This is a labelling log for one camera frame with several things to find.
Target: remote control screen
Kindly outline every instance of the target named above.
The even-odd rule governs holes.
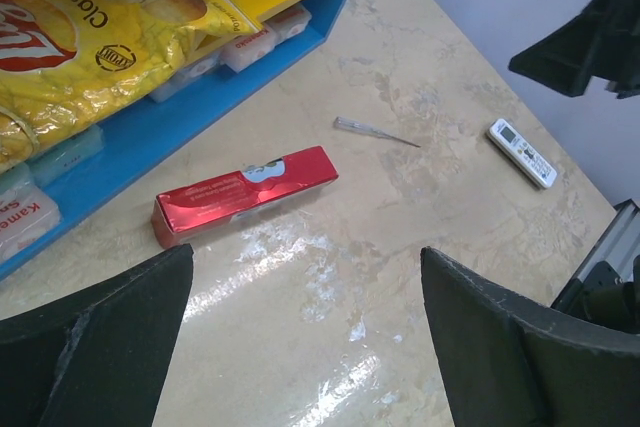
[[[514,134],[513,131],[509,129],[509,127],[505,127],[500,131],[500,133],[509,143],[513,142],[513,139],[516,138],[516,134]]]

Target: white remote control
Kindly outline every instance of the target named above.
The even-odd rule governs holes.
[[[487,134],[536,184],[543,189],[553,185],[556,170],[506,120],[496,120]]]

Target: yellow bag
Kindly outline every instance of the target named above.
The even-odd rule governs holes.
[[[204,34],[258,30],[230,0],[0,0],[0,172],[165,82]]]

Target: table surface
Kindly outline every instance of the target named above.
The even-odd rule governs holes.
[[[550,190],[487,140],[498,117],[556,167]],[[452,425],[420,248],[549,304],[614,211],[433,0],[348,0],[326,45],[0,283],[0,315],[159,252],[155,194],[313,145],[340,173],[320,197],[195,241],[154,427]]]

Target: red box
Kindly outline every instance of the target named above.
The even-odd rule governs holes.
[[[159,194],[151,224],[160,245],[168,249],[212,227],[228,224],[245,212],[274,206],[277,201],[337,178],[324,149],[311,147],[262,167]]]

